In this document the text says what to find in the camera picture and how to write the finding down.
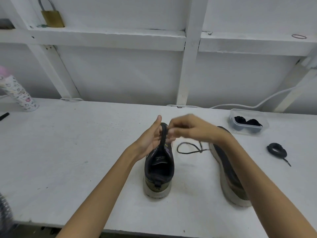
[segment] black pen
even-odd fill
[[[5,113],[4,115],[1,115],[0,116],[0,121],[3,120],[5,117],[8,117],[8,116],[9,116],[9,113]]]

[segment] patterned bottle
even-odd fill
[[[2,66],[0,66],[0,88],[13,98],[25,112],[32,112],[39,107],[16,78]]]

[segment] sneaker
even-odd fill
[[[165,143],[167,124],[161,123],[162,138],[159,146],[150,152],[145,159],[143,189],[152,198],[163,198],[171,190],[174,175],[172,145]]]
[[[209,148],[212,155],[220,165],[220,184],[224,196],[238,206],[252,206],[247,193],[243,189],[242,184],[240,183],[236,172],[233,170],[225,152],[215,144],[210,143]]]

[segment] hand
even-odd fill
[[[229,133],[201,118],[188,114],[174,118],[168,126],[168,138],[191,138],[194,140],[219,144]]]
[[[155,122],[149,127],[129,148],[136,153],[135,161],[141,160],[155,149],[161,141],[161,126],[162,116],[159,115]],[[166,139],[166,143],[171,143],[176,138],[171,137]]]

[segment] white cable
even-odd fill
[[[60,98],[61,100],[65,100],[65,101],[84,101],[82,98]]]
[[[242,104],[234,104],[234,103],[230,103],[230,104],[219,104],[219,105],[216,105],[216,106],[213,106],[211,108],[217,108],[217,107],[220,107],[220,106],[238,106],[238,107],[243,107],[243,108],[258,108],[259,106],[261,106],[262,104],[264,104],[267,100],[269,100],[270,98],[273,98],[274,96],[276,95],[279,95],[281,93],[284,93],[284,92],[287,92],[287,91],[291,91],[295,88],[299,88],[299,87],[303,87],[305,85],[307,85],[309,82],[311,82],[312,80],[308,81],[307,83],[303,84],[303,85],[300,85],[300,86],[295,86],[295,87],[292,87],[292,88],[288,88],[288,89],[284,89],[282,91],[279,91],[271,96],[269,96],[268,98],[264,99],[262,102],[260,102],[258,105],[256,106],[247,106],[247,105],[242,105]],[[190,106],[190,105],[177,105],[177,104],[169,104],[167,106],[172,106],[172,107],[187,107],[187,108],[201,108],[201,107],[198,107],[198,106]]]

